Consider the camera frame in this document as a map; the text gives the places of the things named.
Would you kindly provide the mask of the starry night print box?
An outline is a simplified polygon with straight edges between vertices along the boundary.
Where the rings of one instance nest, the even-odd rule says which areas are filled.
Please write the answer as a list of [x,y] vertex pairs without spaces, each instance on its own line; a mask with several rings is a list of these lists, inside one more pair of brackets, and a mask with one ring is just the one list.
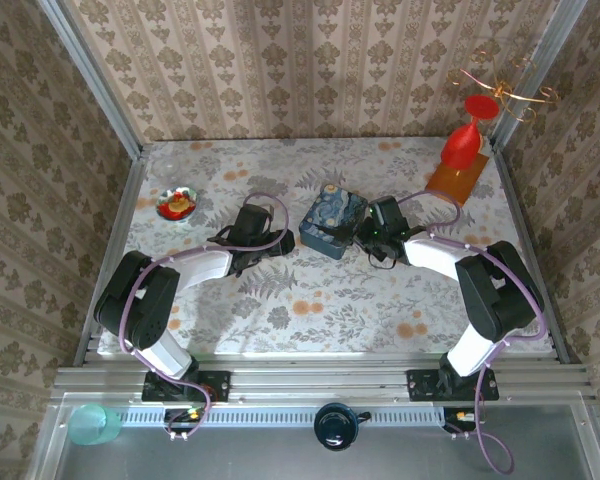
[[365,218],[368,201],[334,184],[325,185],[299,225],[303,245],[340,260]]

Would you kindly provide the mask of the leaf-pattern bowl with blue rim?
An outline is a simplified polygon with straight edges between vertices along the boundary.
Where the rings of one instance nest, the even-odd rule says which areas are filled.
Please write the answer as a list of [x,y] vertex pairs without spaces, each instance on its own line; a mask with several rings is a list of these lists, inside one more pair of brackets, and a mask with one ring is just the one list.
[[175,191],[187,192],[187,193],[189,194],[189,196],[190,196],[190,200],[191,200],[192,202],[194,202],[194,203],[195,203],[195,209],[196,209],[196,207],[197,207],[197,193],[196,193],[196,192],[195,192],[193,189],[191,189],[191,188],[189,188],[189,187],[175,187],[175,188],[172,188],[172,189],[167,189],[167,190],[165,190],[165,191],[164,191],[164,192],[163,192],[163,193],[160,195],[160,197],[158,198],[158,200],[157,200],[157,202],[156,202],[156,212],[157,212],[157,214],[158,214],[158,215],[159,215],[161,218],[163,218],[163,219],[165,219],[165,220],[169,220],[169,221],[181,221],[181,220],[185,220],[185,219],[186,219],[186,218],[188,218],[188,217],[189,217],[189,216],[190,216],[190,215],[193,213],[193,211],[195,210],[195,209],[194,209],[193,211],[191,211],[191,212],[190,212],[190,213],[189,213],[189,214],[188,214],[186,217],[184,217],[184,218],[181,218],[181,219],[177,219],[177,220],[167,219],[167,218],[163,217],[163,216],[161,215],[160,211],[159,211],[159,206],[160,206],[161,204],[165,203],[165,202],[168,202],[168,201],[171,199],[171,195],[172,195],[172,194],[173,194]]

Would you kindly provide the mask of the orange square board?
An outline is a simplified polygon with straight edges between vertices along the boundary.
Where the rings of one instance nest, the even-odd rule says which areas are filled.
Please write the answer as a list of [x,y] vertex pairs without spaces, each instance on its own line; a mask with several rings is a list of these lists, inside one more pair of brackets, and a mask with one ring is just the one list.
[[429,179],[425,189],[446,194],[463,206],[469,199],[489,158],[479,153],[468,169],[457,170],[440,163]]

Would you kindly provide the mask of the clear plastic cup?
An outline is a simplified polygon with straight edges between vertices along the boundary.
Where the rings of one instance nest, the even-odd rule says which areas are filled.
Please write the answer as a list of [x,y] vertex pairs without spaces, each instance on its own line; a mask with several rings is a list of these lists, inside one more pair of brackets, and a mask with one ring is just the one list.
[[178,182],[181,166],[173,159],[158,160],[152,165],[152,173],[160,183],[172,184]]

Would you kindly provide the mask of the red goblet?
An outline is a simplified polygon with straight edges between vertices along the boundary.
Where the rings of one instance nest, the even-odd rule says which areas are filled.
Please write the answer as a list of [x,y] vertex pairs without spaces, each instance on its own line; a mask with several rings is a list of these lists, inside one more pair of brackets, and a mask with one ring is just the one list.
[[442,163],[455,170],[468,169],[481,149],[478,122],[492,120],[499,114],[496,101],[486,95],[469,96],[464,107],[471,121],[454,130],[441,151]]

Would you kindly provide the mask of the dark blue mug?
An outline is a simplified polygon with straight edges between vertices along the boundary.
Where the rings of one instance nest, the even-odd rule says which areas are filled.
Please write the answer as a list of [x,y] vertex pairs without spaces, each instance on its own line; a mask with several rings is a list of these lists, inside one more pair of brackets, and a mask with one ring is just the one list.
[[314,418],[314,434],[327,450],[340,452],[356,440],[359,425],[371,419],[368,411],[356,413],[342,403],[324,405]]

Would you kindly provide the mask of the grey metal tray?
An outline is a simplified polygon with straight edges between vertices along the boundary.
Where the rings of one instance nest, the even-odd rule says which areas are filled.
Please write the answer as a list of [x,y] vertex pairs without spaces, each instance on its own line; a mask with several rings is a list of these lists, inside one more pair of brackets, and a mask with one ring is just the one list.
[[86,404],[162,407],[67,394],[48,409],[25,480],[600,480],[600,420],[584,399],[490,405],[486,440],[438,427],[363,422],[346,450],[327,450],[311,427],[201,428],[171,439],[162,425],[128,427],[108,443],[68,436]]

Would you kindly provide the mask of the teal plastic cup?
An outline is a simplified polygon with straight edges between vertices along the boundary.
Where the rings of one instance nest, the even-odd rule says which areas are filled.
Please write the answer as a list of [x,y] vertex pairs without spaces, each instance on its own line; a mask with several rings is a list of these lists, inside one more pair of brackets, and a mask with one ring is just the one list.
[[113,441],[121,429],[119,415],[111,408],[99,404],[86,404],[76,408],[68,422],[69,439],[80,446]]

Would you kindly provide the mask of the aluminium front rail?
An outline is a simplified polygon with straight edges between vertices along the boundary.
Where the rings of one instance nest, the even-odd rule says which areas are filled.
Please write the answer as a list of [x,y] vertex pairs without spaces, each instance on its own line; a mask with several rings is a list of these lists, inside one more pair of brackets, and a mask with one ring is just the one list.
[[[215,363],[211,369],[231,373],[230,404],[315,406],[321,402],[364,401],[389,405],[413,402],[406,372],[437,369],[429,363],[400,361],[256,361]],[[59,392],[118,394],[133,402],[140,398],[146,371],[129,362],[93,363],[63,368],[56,376]],[[590,400],[595,392],[579,365],[505,359],[492,366],[483,380],[487,401],[510,404],[552,404]]]

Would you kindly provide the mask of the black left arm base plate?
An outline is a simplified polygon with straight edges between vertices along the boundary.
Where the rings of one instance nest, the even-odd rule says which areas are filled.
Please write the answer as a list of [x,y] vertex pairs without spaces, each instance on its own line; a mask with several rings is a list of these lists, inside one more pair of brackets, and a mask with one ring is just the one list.
[[[212,402],[226,402],[229,398],[231,382],[229,371],[190,371],[183,376],[182,381],[204,388]],[[153,372],[147,372],[145,375],[141,398],[144,402],[204,401],[204,395],[197,389],[168,382]]]

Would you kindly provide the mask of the aluminium table side rail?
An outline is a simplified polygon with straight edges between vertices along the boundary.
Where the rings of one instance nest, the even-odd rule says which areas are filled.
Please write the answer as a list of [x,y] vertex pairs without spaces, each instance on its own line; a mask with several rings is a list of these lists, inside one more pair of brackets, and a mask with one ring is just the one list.
[[515,179],[512,177],[506,158],[501,152],[495,151],[493,160],[498,170],[530,275],[536,282],[545,301],[545,319],[551,333],[557,358],[563,364],[581,364],[581,360],[566,341],[566,330],[562,322],[563,318],[551,287],[545,280],[544,270],[537,255],[537,242],[530,218],[519,196],[519,189]]
[[131,163],[129,175],[120,198],[116,218],[111,229],[110,238],[101,263],[80,341],[72,363],[73,367],[80,367],[83,365],[89,342],[92,337],[101,330],[100,325],[94,319],[96,303],[124,254],[126,238],[133,218],[135,204],[139,196],[141,185],[144,181],[148,156],[149,149],[144,148],[139,156]]

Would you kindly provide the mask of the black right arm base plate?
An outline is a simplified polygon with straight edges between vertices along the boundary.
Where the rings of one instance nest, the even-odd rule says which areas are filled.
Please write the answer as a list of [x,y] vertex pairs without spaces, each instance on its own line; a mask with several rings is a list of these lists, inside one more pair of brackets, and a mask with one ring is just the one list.
[[447,368],[412,369],[406,372],[409,398],[413,402],[472,401],[479,373],[461,377]]

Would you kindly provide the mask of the aluminium frame post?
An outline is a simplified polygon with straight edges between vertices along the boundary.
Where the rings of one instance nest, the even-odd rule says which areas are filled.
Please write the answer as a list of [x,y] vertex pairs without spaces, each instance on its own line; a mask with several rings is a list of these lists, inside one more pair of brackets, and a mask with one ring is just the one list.
[[131,161],[136,162],[142,154],[142,142],[127,120],[104,71],[91,53],[87,41],[69,9],[64,5],[63,0],[36,1],[58,34]]
[[493,130],[493,150],[503,150],[523,120],[530,123],[539,112],[542,104],[537,100],[541,87],[586,4],[587,0],[559,0],[514,89],[521,99],[513,101],[511,113],[505,112]]

